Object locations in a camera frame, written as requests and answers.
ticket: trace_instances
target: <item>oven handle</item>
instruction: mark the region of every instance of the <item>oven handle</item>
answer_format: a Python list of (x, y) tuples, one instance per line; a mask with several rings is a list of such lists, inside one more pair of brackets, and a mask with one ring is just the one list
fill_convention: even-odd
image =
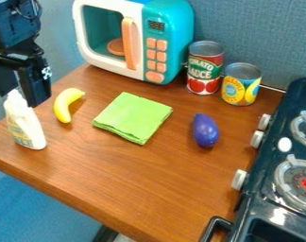
[(212, 219), (209, 221), (205, 231), (201, 235), (199, 242), (209, 242), (213, 238), (214, 231), (221, 227), (227, 232), (231, 231), (232, 228), (232, 222), (229, 222), (228, 220), (225, 220), (221, 216), (213, 216)]
[(137, 26), (132, 18), (126, 17), (122, 21), (122, 36), (123, 46), (125, 52), (125, 61), (127, 68), (136, 71), (136, 59), (138, 53), (136, 51), (137, 38), (138, 38)]

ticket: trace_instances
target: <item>banana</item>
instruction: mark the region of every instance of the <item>banana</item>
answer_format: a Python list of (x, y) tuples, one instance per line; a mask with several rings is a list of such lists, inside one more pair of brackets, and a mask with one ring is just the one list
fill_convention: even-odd
[(69, 105), (81, 98), (83, 95), (85, 95), (85, 93), (80, 91), (78, 88), (68, 88), (63, 90), (57, 96), (53, 105), (53, 110), (59, 121), (61, 121), (62, 123), (71, 122)]

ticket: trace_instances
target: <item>wooden tabletop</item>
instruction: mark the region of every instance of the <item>wooden tabletop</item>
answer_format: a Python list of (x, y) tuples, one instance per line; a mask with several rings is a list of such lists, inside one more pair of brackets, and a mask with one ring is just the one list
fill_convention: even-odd
[[(54, 97), (76, 87), (85, 98), (72, 104), (73, 121), (55, 117)], [(174, 108), (142, 147), (92, 120), (120, 93)], [(82, 65), (53, 85), (53, 97), (36, 108), (47, 139), (41, 151), (16, 145), (0, 121), (0, 170), (97, 219), (136, 241), (197, 241), (212, 216), (233, 219), (239, 193), (230, 188), (236, 169), (247, 169), (256, 151), (250, 138), (281, 93), (261, 89), (255, 104), (234, 107), (216, 95), (187, 92), (184, 76), (167, 86), (144, 83)], [(214, 148), (193, 139), (196, 112), (220, 129)]]

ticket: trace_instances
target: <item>microwave handle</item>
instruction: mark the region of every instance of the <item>microwave handle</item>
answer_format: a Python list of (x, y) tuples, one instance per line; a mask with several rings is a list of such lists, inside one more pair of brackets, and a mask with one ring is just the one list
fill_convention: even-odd
[(136, 43), (138, 36), (137, 27), (132, 18), (124, 18), (122, 21), (123, 46), (127, 68), (136, 71)]

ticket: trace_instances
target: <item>green napkin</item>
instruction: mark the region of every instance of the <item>green napkin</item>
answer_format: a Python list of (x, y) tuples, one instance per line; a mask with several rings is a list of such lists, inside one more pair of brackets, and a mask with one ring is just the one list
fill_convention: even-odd
[(121, 93), (93, 120), (93, 125), (144, 145), (172, 111), (161, 103)]

